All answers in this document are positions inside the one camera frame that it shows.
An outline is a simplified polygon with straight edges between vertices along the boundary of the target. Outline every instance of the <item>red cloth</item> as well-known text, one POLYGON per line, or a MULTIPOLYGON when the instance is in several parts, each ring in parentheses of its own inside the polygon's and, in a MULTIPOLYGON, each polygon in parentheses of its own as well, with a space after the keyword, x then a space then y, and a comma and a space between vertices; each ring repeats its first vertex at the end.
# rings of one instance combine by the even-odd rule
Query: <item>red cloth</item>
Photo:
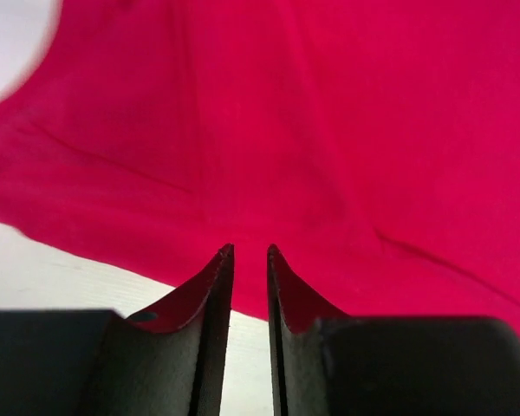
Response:
POLYGON ((274 242, 350 314, 520 334, 520 0, 64 0, 0 221, 173 285, 233 242, 250 315, 274 242))

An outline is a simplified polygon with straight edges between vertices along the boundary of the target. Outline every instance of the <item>garment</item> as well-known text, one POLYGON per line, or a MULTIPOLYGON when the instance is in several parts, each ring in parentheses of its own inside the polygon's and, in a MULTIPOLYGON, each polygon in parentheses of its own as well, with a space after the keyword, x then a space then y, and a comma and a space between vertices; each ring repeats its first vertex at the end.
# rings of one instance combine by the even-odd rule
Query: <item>garment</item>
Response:
POLYGON ((232 242, 249 315, 276 243, 349 314, 520 334, 520 0, 64 0, 0 221, 172 285, 232 242))

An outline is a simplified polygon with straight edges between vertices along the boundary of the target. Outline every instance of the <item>pink fabric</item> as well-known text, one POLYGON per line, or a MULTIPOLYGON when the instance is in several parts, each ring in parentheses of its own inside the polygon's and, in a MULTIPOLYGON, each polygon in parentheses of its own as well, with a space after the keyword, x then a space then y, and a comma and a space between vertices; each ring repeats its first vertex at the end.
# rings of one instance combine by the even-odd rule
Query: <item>pink fabric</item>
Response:
POLYGON ((520 334, 520 0, 64 0, 0 221, 173 285, 233 242, 250 315, 274 242, 350 314, 520 334))

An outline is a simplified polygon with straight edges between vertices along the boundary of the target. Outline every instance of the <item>white surface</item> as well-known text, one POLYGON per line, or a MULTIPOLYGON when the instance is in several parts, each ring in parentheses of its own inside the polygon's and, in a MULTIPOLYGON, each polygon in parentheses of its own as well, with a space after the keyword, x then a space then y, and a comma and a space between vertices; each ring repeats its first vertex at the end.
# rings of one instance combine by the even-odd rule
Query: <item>white surface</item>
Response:
MULTIPOLYGON (((37 64, 54 10, 51 0, 0 0, 0 97, 37 64)), ((129 315, 170 290, 0 224, 0 309, 113 308, 129 315)), ((267 322, 231 312, 222 415, 273 414, 269 348, 267 322)))

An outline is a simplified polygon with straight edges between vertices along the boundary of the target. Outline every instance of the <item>cloth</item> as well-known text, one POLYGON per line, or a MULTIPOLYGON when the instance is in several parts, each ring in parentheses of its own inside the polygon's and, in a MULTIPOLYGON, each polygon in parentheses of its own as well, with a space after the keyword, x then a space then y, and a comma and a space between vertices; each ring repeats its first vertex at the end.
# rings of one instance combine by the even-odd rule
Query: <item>cloth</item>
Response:
POLYGON ((0 221, 172 285, 232 242, 249 315, 277 243, 349 314, 520 334, 520 0, 64 0, 0 221))

